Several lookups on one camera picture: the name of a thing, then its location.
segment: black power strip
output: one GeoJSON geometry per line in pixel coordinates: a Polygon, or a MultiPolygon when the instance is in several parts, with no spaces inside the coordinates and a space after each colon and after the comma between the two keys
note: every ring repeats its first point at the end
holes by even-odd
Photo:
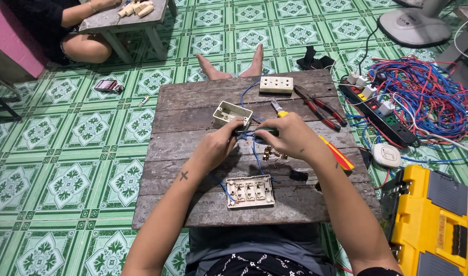
{"type": "Polygon", "coordinates": [[[418,138],[401,124],[392,113],[387,116],[383,115],[379,111],[380,105],[377,101],[371,99],[364,102],[361,98],[363,96],[359,95],[361,90],[355,86],[348,85],[350,85],[350,83],[344,80],[341,81],[338,87],[348,100],[372,121],[380,132],[401,147],[413,146],[415,142],[417,142],[416,147],[419,146],[418,138]]]}

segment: hand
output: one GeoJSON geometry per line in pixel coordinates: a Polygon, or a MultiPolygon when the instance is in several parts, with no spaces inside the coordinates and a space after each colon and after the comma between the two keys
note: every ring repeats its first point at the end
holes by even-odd
{"type": "Polygon", "coordinates": [[[243,121],[243,118],[234,118],[216,132],[203,136],[190,157],[200,166],[202,173],[206,175],[229,155],[237,142],[236,137],[231,136],[232,131],[242,126],[243,121]]]}
{"type": "Polygon", "coordinates": [[[323,160],[324,156],[332,155],[324,141],[299,117],[291,112],[282,118],[268,119],[258,127],[271,127],[280,133],[275,137],[266,130],[255,131],[277,151],[292,158],[308,162],[317,156],[323,160]]]}
{"type": "Polygon", "coordinates": [[[91,0],[90,3],[96,11],[114,6],[121,3],[122,0],[91,0]]]}

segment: bracelet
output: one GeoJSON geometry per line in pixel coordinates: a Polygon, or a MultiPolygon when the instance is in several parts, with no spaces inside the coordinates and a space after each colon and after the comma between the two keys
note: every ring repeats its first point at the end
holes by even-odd
{"type": "Polygon", "coordinates": [[[89,1],[88,3],[89,3],[89,5],[91,6],[91,9],[93,9],[94,12],[97,12],[97,11],[94,9],[93,4],[91,4],[91,1],[89,1]]]}

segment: person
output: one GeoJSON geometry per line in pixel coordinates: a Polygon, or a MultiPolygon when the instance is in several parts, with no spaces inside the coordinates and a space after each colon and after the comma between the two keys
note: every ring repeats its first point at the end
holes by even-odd
{"type": "MultiPolygon", "coordinates": [[[[207,60],[205,57],[202,56],[201,53],[197,53],[196,57],[198,59],[198,63],[200,64],[200,68],[207,76],[208,79],[216,80],[216,79],[224,79],[224,78],[236,78],[237,75],[233,73],[221,72],[215,67],[213,67],[212,63],[207,60]]],[[[253,55],[253,62],[251,66],[249,66],[246,71],[242,72],[240,77],[251,77],[251,76],[261,76],[263,68],[263,44],[258,44],[256,48],[256,52],[253,55]]]]}
{"type": "MultiPolygon", "coordinates": [[[[161,275],[180,234],[194,192],[201,180],[234,148],[237,139],[231,137],[231,133],[242,124],[241,118],[234,119],[202,138],[140,229],[128,252],[121,276],[161,275]]],[[[255,135],[261,136],[277,151],[303,160],[313,168],[335,235],[348,256],[353,275],[401,275],[402,271],[377,219],[318,135],[295,113],[266,120],[259,127],[278,129],[278,137],[265,130],[257,130],[255,135]]],[[[321,258],[323,250],[315,241],[315,224],[258,226],[265,227],[267,231],[250,232],[249,228],[241,227],[190,228],[186,275],[335,274],[335,268],[321,258]]]]}
{"type": "Polygon", "coordinates": [[[79,24],[121,0],[3,0],[38,41],[47,57],[60,65],[102,63],[112,48],[100,34],[81,35],[79,24]]]}

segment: yellow toolbox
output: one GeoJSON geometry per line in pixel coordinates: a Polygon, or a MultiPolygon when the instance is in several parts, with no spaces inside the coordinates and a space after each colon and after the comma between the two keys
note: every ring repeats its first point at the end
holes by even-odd
{"type": "Polygon", "coordinates": [[[468,186],[411,165],[382,187],[381,207],[404,276],[468,276],[468,186]]]}

